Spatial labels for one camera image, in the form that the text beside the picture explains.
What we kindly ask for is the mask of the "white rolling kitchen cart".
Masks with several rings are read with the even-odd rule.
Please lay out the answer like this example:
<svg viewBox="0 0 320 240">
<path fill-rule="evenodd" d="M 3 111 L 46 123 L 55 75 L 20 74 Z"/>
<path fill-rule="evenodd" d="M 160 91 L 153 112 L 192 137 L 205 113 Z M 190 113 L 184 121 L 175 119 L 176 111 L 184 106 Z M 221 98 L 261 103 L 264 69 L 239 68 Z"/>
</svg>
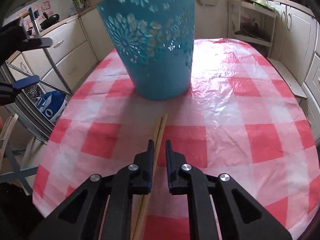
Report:
<svg viewBox="0 0 320 240">
<path fill-rule="evenodd" d="M 270 56 L 277 14 L 253 0 L 228 0 L 228 37 L 246 42 Z"/>
</svg>

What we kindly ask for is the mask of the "bamboo chopstick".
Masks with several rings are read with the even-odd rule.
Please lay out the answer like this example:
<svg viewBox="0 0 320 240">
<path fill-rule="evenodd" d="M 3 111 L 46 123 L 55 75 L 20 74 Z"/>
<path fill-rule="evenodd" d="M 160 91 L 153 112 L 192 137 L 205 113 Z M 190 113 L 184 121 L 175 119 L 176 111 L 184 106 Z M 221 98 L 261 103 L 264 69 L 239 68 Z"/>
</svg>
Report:
<svg viewBox="0 0 320 240">
<path fill-rule="evenodd" d="M 143 195 L 150 194 L 151 193 L 151 189 L 152 189 L 152 182 L 153 182 L 153 178 L 152 178 L 152 173 L 153 173 L 153 154 L 155 152 L 154 146 L 155 146 L 154 141 L 151 144 L 151 148 L 150 149 L 149 149 L 149 146 L 148 146 L 148 150 L 151 150 L 151 152 L 147 154 L 148 172 L 146 173 L 146 175 L 147 175 L 146 178 L 149 180 L 151 185 L 150 185 L 150 189 L 148 190 L 148 193 L 147 194 L 143 194 Z"/>
<path fill-rule="evenodd" d="M 152 178 L 154 178 L 157 161 L 159 158 L 159 153 L 161 149 L 161 143 L 163 139 L 164 129 L 166 126 L 168 115 L 164 114 L 159 120 L 156 122 L 155 130 L 153 133 L 153 141 L 155 143 L 154 149 L 155 152 L 153 154 L 153 173 Z M 144 225 L 145 225 L 145 218 L 146 212 L 149 205 L 151 194 L 148 195 L 136 195 L 133 198 L 133 214 L 132 214 L 132 221 L 131 221 L 131 237 L 130 239 L 141 239 Z"/>
</svg>

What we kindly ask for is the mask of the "black wok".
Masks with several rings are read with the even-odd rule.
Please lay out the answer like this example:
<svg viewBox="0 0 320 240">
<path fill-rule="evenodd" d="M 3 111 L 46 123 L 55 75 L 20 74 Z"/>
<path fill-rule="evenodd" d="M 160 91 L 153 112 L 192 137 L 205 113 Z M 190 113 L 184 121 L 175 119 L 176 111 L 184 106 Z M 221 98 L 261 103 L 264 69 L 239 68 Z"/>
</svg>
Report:
<svg viewBox="0 0 320 240">
<path fill-rule="evenodd" d="M 46 12 L 43 12 L 43 16 L 45 17 L 45 20 L 40 23 L 40 27 L 42 30 L 48 29 L 52 25 L 56 24 L 60 19 L 59 14 L 53 14 L 52 16 L 48 16 Z"/>
</svg>

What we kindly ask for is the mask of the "blue white bag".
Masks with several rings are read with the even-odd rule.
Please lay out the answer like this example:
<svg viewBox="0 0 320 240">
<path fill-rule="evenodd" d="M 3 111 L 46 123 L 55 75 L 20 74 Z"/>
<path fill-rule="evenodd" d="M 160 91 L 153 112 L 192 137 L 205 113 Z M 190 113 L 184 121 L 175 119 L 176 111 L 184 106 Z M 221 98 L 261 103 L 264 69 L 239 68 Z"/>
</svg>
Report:
<svg viewBox="0 0 320 240">
<path fill-rule="evenodd" d="M 59 120 L 67 106 L 66 95 L 54 90 L 36 98 L 36 108 L 54 125 Z"/>
</svg>

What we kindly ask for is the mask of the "red checkered plastic tablecloth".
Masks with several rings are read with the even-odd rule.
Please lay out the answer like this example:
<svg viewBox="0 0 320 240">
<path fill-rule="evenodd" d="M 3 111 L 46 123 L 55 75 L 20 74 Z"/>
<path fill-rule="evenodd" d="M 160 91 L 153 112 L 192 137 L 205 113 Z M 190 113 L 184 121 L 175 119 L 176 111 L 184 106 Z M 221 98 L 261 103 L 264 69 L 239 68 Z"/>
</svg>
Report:
<svg viewBox="0 0 320 240">
<path fill-rule="evenodd" d="M 319 161 L 303 110 L 274 67 L 236 40 L 197 40 L 190 88 L 137 94 L 116 51 L 69 101 L 40 162 L 33 202 L 49 215 L 90 175 L 108 176 L 163 139 L 204 173 L 230 174 L 297 239 L 319 204 Z"/>
</svg>

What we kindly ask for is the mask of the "teal perforated plastic bin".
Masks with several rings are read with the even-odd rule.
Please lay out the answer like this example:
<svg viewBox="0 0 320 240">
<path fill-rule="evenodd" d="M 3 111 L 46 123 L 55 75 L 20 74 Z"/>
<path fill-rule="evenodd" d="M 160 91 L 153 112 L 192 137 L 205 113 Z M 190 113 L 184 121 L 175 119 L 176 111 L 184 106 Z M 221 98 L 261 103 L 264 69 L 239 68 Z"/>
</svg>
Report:
<svg viewBox="0 0 320 240">
<path fill-rule="evenodd" d="M 102 0 L 97 10 L 142 97 L 168 100 L 189 88 L 195 0 Z"/>
</svg>

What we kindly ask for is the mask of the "white step stool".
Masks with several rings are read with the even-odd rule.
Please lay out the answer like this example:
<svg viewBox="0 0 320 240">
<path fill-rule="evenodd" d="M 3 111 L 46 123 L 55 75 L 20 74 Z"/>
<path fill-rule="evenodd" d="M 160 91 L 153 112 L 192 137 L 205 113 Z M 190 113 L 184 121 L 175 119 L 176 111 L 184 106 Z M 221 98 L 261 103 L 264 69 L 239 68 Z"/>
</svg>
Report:
<svg viewBox="0 0 320 240">
<path fill-rule="evenodd" d="M 285 83 L 288 85 L 291 92 L 294 94 L 295 98 L 300 102 L 300 100 L 306 100 L 307 96 L 303 92 L 301 86 L 297 82 L 297 80 L 293 77 L 293 75 L 290 73 L 290 71 L 279 61 L 276 61 L 271 58 L 267 58 L 270 64 L 277 70 L 279 75 L 282 77 L 282 79 L 285 81 Z"/>
</svg>

